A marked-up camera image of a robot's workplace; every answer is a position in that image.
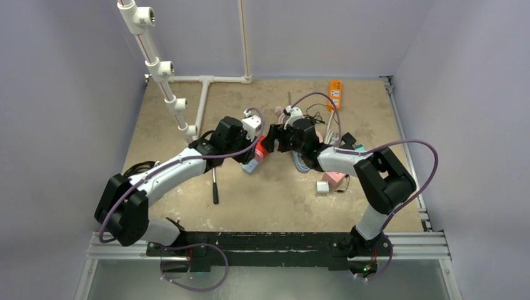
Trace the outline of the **orange power strip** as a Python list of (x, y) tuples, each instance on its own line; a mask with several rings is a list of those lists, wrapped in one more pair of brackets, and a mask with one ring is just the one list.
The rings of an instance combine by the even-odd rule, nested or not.
[(342, 86), (343, 82), (341, 80), (335, 79), (330, 81), (328, 96), (332, 99), (337, 110), (341, 108)]

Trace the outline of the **teal USB charger plug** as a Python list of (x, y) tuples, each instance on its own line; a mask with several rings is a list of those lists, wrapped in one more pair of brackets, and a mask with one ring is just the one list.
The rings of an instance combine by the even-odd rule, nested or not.
[(355, 148), (354, 148), (355, 151), (357, 152), (365, 152), (366, 149), (364, 148), (363, 145), (357, 145)]

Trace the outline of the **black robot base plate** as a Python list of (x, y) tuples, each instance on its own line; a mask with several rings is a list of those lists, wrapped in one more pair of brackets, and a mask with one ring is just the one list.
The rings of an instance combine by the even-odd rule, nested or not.
[(366, 242), (353, 232), (189, 231), (174, 246), (150, 242), (146, 251), (149, 257), (183, 258), (192, 272), (226, 265), (375, 272), (375, 262), (392, 253), (393, 246), (384, 234)]

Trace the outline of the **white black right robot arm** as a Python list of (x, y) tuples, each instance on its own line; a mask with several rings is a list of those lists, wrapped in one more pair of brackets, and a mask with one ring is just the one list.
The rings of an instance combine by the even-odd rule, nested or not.
[(368, 206), (352, 229), (351, 246), (358, 254), (375, 247), (375, 238), (394, 209), (409, 199), (416, 182), (389, 145), (359, 152), (319, 140), (311, 121), (298, 119), (292, 124), (272, 124), (261, 141), (269, 153), (298, 153), (304, 164), (318, 172), (338, 172), (358, 179)]

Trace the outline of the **pink cube power socket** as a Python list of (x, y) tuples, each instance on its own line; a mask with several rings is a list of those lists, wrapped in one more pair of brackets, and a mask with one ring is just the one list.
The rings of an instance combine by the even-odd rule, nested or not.
[(325, 172), (322, 175), (321, 181), (328, 183), (330, 190), (337, 189), (343, 182), (346, 175), (341, 172)]

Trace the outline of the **white plug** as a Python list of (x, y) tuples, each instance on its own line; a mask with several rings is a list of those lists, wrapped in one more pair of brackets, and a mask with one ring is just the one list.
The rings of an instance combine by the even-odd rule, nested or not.
[(316, 182), (316, 193), (318, 195), (324, 195), (329, 193), (329, 183), (327, 181)]

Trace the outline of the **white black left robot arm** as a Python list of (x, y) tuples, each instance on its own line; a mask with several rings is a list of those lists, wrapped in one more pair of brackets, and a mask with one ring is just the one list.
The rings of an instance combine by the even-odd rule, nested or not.
[(172, 256), (180, 255), (186, 249), (186, 238), (181, 235), (184, 229), (168, 218), (150, 218), (149, 208), (169, 191), (220, 166), (225, 159), (248, 163), (262, 130), (263, 122), (257, 115), (242, 120), (226, 116), (214, 130), (192, 141), (172, 159), (132, 176), (112, 176), (94, 212), (101, 225), (99, 231), (108, 231), (110, 241), (122, 246), (149, 241), (162, 244)]

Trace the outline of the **red cube socket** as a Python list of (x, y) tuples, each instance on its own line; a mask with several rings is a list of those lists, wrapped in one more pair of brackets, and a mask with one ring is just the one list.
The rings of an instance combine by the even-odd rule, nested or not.
[(265, 136), (263, 136), (263, 135), (259, 138), (259, 141), (256, 144), (255, 151), (259, 155), (267, 156), (268, 152), (267, 152), (266, 148), (262, 145), (262, 141), (263, 141), (264, 138), (265, 138)]

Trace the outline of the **light blue power strip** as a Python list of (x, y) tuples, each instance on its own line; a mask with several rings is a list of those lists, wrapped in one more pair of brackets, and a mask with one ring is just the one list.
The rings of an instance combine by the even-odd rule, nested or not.
[(258, 168), (260, 163), (260, 161), (252, 159), (247, 164), (242, 164), (241, 168), (246, 174), (252, 174)]

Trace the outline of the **small pink plug block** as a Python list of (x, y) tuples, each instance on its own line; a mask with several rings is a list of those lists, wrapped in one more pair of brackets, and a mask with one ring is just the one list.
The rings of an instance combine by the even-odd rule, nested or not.
[(262, 162), (266, 159), (266, 157), (268, 156), (268, 152), (265, 151), (265, 150), (260, 150), (260, 149), (256, 149), (255, 150), (255, 155), (254, 155), (254, 159), (258, 162)]

